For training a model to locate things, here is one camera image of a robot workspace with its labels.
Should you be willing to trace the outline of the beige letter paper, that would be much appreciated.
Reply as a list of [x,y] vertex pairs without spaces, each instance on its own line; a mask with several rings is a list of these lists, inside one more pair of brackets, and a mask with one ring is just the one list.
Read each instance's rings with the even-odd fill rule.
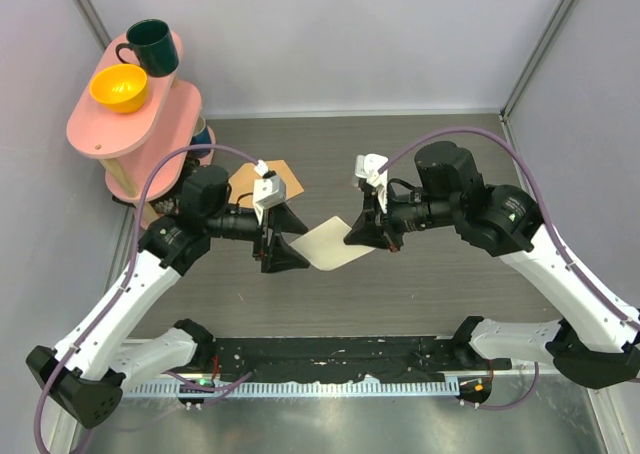
[[372,247],[345,244],[344,237],[349,232],[350,226],[333,216],[295,239],[290,246],[314,268],[333,271],[374,251]]

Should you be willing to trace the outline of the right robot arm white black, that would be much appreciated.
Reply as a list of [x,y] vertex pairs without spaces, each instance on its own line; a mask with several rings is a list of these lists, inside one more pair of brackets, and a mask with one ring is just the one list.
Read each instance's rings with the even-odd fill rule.
[[363,209],[344,242],[397,252],[408,232],[453,227],[461,239],[527,279],[560,313],[546,323],[500,323],[469,316],[451,354],[465,369],[515,358],[554,366],[574,383],[600,389],[639,375],[638,309],[614,295],[572,257],[541,206],[512,185],[487,185],[471,152],[450,141],[421,148],[414,186],[380,173],[387,159],[360,155],[354,175]]

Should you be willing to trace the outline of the orange paper envelope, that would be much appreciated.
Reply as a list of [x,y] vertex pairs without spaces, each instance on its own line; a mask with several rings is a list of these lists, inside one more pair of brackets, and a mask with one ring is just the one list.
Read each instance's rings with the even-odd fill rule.
[[[286,185],[286,199],[289,200],[304,192],[301,183],[284,160],[267,161],[267,166],[274,171]],[[243,164],[230,178],[231,186],[230,203],[238,203],[243,208],[252,207],[254,181],[259,178],[251,163]]]

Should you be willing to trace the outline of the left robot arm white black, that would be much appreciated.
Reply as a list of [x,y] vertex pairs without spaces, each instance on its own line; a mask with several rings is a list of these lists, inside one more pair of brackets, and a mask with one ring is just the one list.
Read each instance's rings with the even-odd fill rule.
[[215,165],[195,169],[183,182],[176,213],[146,228],[120,279],[79,326],[55,347],[35,347],[26,363],[43,393],[82,427],[93,429],[123,395],[169,371],[205,371],[215,350],[213,335],[190,319],[121,353],[119,348],[155,302],[206,254],[214,238],[251,243],[264,273],[306,269],[309,262],[284,240],[308,229],[286,204],[286,184],[273,170],[254,182],[250,209],[231,203],[228,172]]

